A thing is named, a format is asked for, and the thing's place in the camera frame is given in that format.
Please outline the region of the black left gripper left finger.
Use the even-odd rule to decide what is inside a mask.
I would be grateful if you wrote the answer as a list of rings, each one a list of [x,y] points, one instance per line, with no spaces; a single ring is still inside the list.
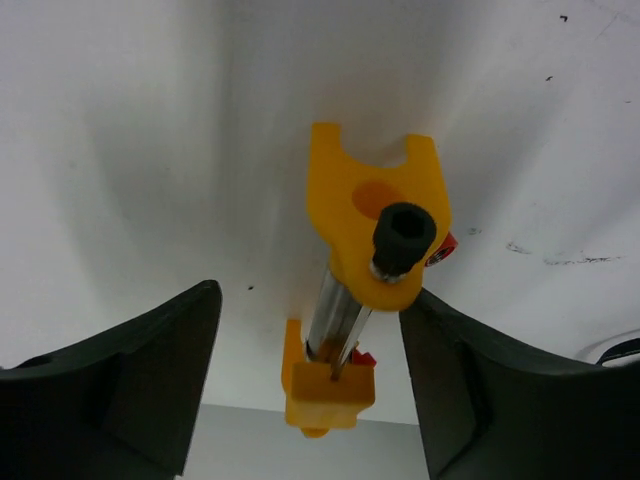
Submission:
[[[1,372],[4,479],[183,474],[220,321],[205,280],[159,307]]]

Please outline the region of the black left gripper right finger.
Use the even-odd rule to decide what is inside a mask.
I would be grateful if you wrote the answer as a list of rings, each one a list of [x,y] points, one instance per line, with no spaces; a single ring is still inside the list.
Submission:
[[[399,315],[433,479],[635,479],[639,342],[585,363],[422,291]]]

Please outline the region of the yellow clamp tool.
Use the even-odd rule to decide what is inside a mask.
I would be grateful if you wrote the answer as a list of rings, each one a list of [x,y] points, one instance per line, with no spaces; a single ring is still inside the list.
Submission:
[[[458,242],[437,148],[409,134],[394,167],[360,162],[341,127],[311,128],[306,210],[329,248],[307,331],[286,323],[281,385],[285,421],[307,438],[349,430],[376,400],[374,357],[359,339],[374,312],[399,313],[418,297],[424,270]]]

